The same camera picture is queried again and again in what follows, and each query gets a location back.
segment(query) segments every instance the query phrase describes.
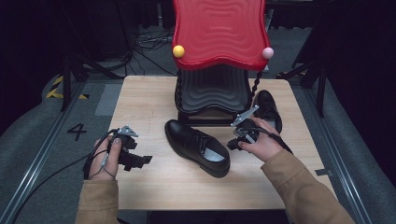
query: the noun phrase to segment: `wooden table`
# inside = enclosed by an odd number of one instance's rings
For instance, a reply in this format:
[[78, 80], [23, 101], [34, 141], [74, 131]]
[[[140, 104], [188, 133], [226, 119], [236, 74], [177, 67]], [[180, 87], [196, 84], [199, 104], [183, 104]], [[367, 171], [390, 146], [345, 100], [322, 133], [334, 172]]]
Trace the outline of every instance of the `wooden table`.
[[[215, 178], [179, 157], [170, 148], [164, 124], [177, 118], [174, 101], [176, 77], [127, 77], [120, 92], [110, 129], [129, 124], [139, 133], [130, 152], [153, 156], [142, 169], [117, 176], [120, 209], [133, 210], [233, 210], [284, 209], [275, 189], [263, 174], [262, 162], [245, 151], [229, 150], [230, 172]], [[317, 176], [323, 164], [291, 87], [286, 80], [263, 79], [258, 91], [272, 93], [283, 120], [282, 138], [312, 174], [332, 190], [329, 177]], [[231, 127], [199, 127], [224, 146], [235, 136]]]

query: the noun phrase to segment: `hand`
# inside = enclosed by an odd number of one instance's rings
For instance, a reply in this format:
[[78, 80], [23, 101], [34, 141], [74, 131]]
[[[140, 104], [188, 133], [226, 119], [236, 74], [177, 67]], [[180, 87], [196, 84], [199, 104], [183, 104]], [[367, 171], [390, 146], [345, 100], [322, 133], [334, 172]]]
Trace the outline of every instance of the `hand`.
[[106, 138], [99, 148], [96, 149], [95, 159], [93, 159], [90, 169], [90, 180], [114, 180], [116, 178], [117, 171], [119, 170], [119, 155], [121, 150], [121, 140], [119, 138], [114, 139], [107, 158], [107, 163], [102, 167], [102, 161], [106, 155], [110, 140], [111, 136]]
[[[270, 133], [279, 135], [276, 129], [267, 121], [258, 118], [252, 118], [252, 120], [257, 127], [264, 128]], [[264, 162], [268, 161], [271, 157], [275, 156], [276, 153], [283, 150], [283, 147], [266, 133], [260, 133], [256, 143], [250, 144], [246, 142], [238, 142], [238, 146], [247, 152], [253, 153], [259, 160]]]

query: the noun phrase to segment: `pink ball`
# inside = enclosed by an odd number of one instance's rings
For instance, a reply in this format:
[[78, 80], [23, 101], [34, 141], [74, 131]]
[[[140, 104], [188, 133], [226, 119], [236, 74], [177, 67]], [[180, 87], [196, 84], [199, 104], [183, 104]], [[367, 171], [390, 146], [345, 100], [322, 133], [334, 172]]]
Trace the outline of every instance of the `pink ball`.
[[262, 57], [263, 57], [264, 59], [269, 60], [269, 59], [271, 59], [273, 56], [274, 56], [274, 50], [271, 49], [271, 48], [265, 48], [265, 49], [262, 51]]

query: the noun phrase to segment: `jacket sleeve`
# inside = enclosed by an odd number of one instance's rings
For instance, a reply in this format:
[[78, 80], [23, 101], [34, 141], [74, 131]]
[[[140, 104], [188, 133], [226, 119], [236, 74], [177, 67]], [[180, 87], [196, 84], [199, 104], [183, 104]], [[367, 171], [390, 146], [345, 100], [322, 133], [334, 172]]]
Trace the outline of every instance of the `jacket sleeve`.
[[354, 223], [332, 192], [288, 151], [277, 153], [262, 170], [294, 223]]
[[84, 180], [79, 196], [76, 223], [119, 223], [118, 214], [117, 180]]

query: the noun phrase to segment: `shoe sole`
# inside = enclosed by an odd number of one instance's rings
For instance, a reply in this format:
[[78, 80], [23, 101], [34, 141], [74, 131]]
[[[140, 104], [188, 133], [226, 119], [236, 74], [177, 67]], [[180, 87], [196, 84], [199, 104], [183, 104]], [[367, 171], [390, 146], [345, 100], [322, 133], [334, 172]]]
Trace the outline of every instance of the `shoe sole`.
[[165, 134], [166, 134], [166, 138], [168, 139], [169, 145], [171, 146], [171, 148], [176, 152], [176, 154], [186, 160], [189, 161], [193, 161], [195, 163], [197, 163], [199, 165], [199, 167], [201, 169], [203, 169], [205, 172], [207, 172], [208, 174], [214, 176], [215, 178], [222, 178], [224, 176], [226, 176], [228, 174], [228, 172], [230, 171], [230, 166], [227, 167], [227, 169], [223, 170], [223, 171], [215, 171], [212, 170], [204, 165], [202, 165], [200, 162], [198, 162], [197, 160], [188, 157], [186, 155], [184, 155], [182, 152], [178, 151], [176, 148], [176, 143], [173, 142], [172, 138], [170, 137], [169, 132], [167, 131], [166, 127], [165, 127]]

